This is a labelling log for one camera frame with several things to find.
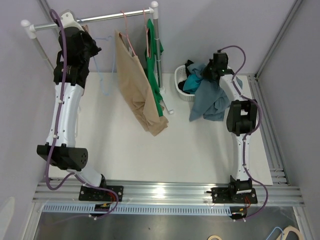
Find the beige wooden hanger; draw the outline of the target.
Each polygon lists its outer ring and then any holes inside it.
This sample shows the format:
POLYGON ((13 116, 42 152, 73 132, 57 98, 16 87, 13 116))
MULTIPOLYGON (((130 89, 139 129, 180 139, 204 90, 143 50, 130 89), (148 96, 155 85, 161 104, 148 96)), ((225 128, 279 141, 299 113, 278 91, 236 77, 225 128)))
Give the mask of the beige wooden hanger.
POLYGON ((82 28, 84 29, 84 31, 85 31, 86 33, 89 34, 89 27, 88 27, 87 24, 83 25, 82 28))

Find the teal t shirt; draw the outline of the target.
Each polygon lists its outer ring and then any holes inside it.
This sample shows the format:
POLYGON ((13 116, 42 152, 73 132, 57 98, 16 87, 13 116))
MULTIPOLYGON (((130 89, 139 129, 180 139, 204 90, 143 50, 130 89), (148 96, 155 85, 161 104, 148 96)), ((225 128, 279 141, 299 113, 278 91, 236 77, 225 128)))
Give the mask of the teal t shirt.
POLYGON ((196 74, 191 74, 185 80, 182 90, 187 94, 195 94, 202 80, 202 77, 198 77, 196 74))

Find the grey blue t shirt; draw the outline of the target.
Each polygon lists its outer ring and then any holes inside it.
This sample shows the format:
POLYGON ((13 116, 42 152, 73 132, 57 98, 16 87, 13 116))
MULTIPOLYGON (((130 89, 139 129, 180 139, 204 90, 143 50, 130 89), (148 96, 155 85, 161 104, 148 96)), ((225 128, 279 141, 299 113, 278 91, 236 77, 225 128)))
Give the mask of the grey blue t shirt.
POLYGON ((225 110, 230 104, 231 101, 225 91, 216 82, 210 82, 203 78, 195 92, 195 100, 190 111, 189 121, 192 122, 203 117, 205 120, 222 122, 225 110))

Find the beige t shirt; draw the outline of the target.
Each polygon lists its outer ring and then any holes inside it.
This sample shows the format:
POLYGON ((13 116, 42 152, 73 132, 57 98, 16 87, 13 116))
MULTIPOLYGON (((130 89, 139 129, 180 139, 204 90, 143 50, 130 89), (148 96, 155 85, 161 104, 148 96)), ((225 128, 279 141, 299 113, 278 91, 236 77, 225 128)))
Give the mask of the beige t shirt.
POLYGON ((156 102, 139 57, 129 52, 118 30, 114 32, 114 40, 119 90, 142 128, 157 136, 168 127, 164 107, 156 102))

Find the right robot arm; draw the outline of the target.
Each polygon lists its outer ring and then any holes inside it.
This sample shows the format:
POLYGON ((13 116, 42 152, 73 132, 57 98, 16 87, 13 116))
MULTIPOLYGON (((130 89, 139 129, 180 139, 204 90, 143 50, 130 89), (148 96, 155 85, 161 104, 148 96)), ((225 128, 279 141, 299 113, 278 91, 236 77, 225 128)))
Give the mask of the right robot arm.
POLYGON ((214 187, 209 193, 214 204, 244 204, 246 199, 256 203, 247 159, 251 134, 256 128, 258 108, 256 102, 244 98, 243 89, 228 63, 228 55, 218 50, 204 70, 205 78, 218 84, 230 101, 226 128, 231 133, 234 159, 227 187, 214 187))

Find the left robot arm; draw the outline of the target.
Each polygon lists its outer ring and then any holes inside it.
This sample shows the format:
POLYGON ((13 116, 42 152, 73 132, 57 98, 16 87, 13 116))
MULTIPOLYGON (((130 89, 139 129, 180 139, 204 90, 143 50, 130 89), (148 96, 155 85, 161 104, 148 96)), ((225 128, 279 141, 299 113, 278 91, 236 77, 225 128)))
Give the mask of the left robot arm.
POLYGON ((47 187, 58 190, 50 184, 50 167, 67 171, 83 185, 90 188, 90 195, 97 201, 107 197, 105 178, 89 166, 89 153, 86 148, 76 147, 76 124, 78 108, 84 94, 89 75, 90 58, 96 56, 101 48, 83 27, 66 27, 59 33, 61 50, 57 54, 53 70, 55 84, 55 103, 52 123, 46 142, 38 145, 37 154, 46 160, 44 178, 47 187))

